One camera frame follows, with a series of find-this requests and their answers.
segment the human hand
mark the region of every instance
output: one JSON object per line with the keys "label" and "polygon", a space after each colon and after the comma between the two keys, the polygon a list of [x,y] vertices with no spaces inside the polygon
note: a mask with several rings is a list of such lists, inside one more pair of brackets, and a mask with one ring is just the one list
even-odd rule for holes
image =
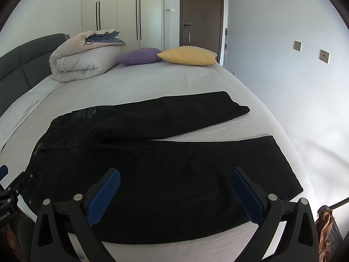
{"label": "human hand", "polygon": [[13,233],[10,225],[6,225],[6,234],[5,238],[7,240],[8,246],[13,250],[13,253],[16,255],[20,262],[26,262],[26,259],[19,247],[18,241],[15,234]]}

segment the wall plate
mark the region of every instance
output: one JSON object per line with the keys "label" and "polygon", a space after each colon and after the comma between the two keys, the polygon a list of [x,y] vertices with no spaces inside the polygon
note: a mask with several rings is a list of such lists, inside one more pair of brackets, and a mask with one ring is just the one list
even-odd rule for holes
{"label": "wall plate", "polygon": [[293,48],[294,48],[295,50],[301,51],[302,43],[299,42],[299,41],[295,41],[295,42],[294,42]]}
{"label": "wall plate", "polygon": [[329,53],[324,50],[320,50],[320,60],[322,60],[325,63],[328,63]]}

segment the wardrobe door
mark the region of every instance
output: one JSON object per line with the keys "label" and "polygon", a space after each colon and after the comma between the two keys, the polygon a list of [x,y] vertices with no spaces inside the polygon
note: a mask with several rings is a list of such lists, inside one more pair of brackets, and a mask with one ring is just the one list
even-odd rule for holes
{"label": "wardrobe door", "polygon": [[162,50],[162,0],[140,0],[140,45]]}
{"label": "wardrobe door", "polygon": [[98,0],[82,0],[81,10],[82,30],[98,30]]}
{"label": "wardrobe door", "polygon": [[118,29],[116,0],[98,0],[98,28]]}
{"label": "wardrobe door", "polygon": [[139,0],[117,0],[119,38],[126,43],[126,52],[139,48]]}

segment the brown wooden door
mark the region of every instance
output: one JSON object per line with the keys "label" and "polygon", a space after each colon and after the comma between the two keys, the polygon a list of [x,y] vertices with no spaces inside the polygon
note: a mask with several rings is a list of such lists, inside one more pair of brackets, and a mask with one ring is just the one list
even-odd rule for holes
{"label": "brown wooden door", "polygon": [[180,0],[180,46],[211,50],[220,59],[224,0]]}

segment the metal screw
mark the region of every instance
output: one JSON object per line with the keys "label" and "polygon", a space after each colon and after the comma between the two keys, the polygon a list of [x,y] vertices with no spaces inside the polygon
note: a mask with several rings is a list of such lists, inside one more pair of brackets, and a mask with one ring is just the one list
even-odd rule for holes
{"label": "metal screw", "polygon": [[275,195],[275,194],[269,194],[268,195],[268,199],[270,200],[270,201],[276,201],[277,200],[277,196]]}
{"label": "metal screw", "polygon": [[44,201],[43,201],[43,204],[45,205],[45,206],[47,206],[48,204],[50,204],[51,203],[51,200],[50,199],[45,199]]}
{"label": "metal screw", "polygon": [[303,205],[307,205],[307,204],[308,204],[308,200],[305,199],[305,198],[302,198],[302,199],[301,199],[301,203],[302,203]]}
{"label": "metal screw", "polygon": [[75,201],[80,201],[82,198],[83,198],[82,194],[76,194],[76,195],[74,196],[74,200],[75,200]]}

